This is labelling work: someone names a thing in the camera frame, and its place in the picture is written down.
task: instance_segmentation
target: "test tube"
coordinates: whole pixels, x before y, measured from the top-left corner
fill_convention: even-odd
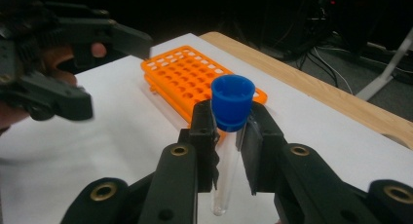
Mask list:
[[[211,109],[220,135],[215,146],[219,156],[219,175],[216,188],[211,191],[211,210],[213,214],[221,216],[227,211],[230,202],[255,86],[243,76],[224,75],[212,82],[211,89]]]

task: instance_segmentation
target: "blue cap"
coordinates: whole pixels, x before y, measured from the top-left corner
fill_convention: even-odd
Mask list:
[[[223,75],[213,80],[211,89],[211,108],[218,128],[240,130],[251,110],[254,84],[243,76]]]

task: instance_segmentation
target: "table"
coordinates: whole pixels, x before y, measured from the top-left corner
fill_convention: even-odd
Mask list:
[[[221,33],[210,32],[202,35],[201,38],[368,128],[400,139],[410,149],[413,149],[412,122],[345,93]]]
[[[376,116],[376,110],[390,117],[371,119],[388,126],[398,120],[392,114],[216,32],[201,38],[182,35],[152,48],[152,55],[183,45],[246,76],[265,91],[266,107],[286,140],[313,147],[344,181],[364,191],[380,178],[413,186],[413,151],[378,133],[390,132],[382,131],[386,127],[373,131],[335,108],[349,113],[361,108],[360,118]],[[176,142],[179,130],[187,125],[159,95],[149,92],[139,69],[141,62],[127,56],[78,74],[79,84],[94,99],[93,120],[73,123],[53,118],[39,123],[27,119],[2,135],[0,188],[6,224],[58,223],[91,182],[117,177],[132,184],[155,170],[162,150]],[[371,121],[364,122],[374,126]],[[250,196],[242,162],[235,184],[230,209],[222,217],[209,211],[209,194],[199,195],[199,223],[278,220],[273,194]]]

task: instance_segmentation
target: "human hand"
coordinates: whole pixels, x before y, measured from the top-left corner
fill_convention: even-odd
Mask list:
[[[92,44],[91,50],[94,57],[104,57],[107,53],[106,48],[100,43]],[[73,74],[57,69],[60,63],[71,58],[73,58],[73,53],[70,47],[53,48],[45,51],[43,53],[43,60],[47,69],[47,75],[75,86],[77,81]],[[28,115],[26,111],[0,101],[0,135],[12,124],[25,119]]]

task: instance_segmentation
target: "orange rack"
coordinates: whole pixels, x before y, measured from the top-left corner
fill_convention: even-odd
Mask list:
[[[190,124],[194,105],[211,99],[210,84],[219,76],[233,74],[190,46],[151,57],[141,63],[150,91],[160,94]],[[254,101],[264,104],[267,95],[255,89]]]

